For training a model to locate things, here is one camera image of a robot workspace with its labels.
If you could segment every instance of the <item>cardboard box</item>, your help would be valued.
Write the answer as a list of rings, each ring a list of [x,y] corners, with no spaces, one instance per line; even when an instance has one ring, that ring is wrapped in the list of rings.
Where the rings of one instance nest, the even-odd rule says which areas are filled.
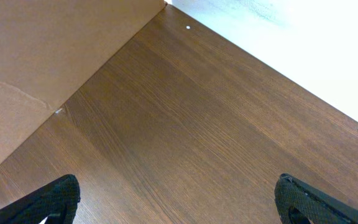
[[[0,163],[164,5],[0,0]]]

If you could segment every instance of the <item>wood grain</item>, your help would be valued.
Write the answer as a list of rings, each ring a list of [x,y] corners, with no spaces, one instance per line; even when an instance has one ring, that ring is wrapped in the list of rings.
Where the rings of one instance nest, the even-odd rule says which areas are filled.
[[[358,208],[358,123],[167,6],[0,165],[0,208],[71,173],[76,223],[280,223],[283,172]]]

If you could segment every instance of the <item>black object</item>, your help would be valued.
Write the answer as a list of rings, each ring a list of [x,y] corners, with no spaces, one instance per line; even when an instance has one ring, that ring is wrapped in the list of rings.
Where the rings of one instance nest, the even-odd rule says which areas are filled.
[[[74,175],[54,180],[16,202],[0,209],[0,223],[73,223],[80,186]]]
[[[282,174],[275,188],[275,202],[284,224],[358,223],[358,210],[308,184]]]

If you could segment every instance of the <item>dark wood streak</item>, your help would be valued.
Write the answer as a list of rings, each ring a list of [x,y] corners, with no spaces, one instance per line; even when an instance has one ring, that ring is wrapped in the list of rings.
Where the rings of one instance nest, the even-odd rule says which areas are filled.
[[[279,223],[283,172],[358,208],[358,123],[172,6],[62,108],[0,165],[0,208],[71,173],[76,223]]]

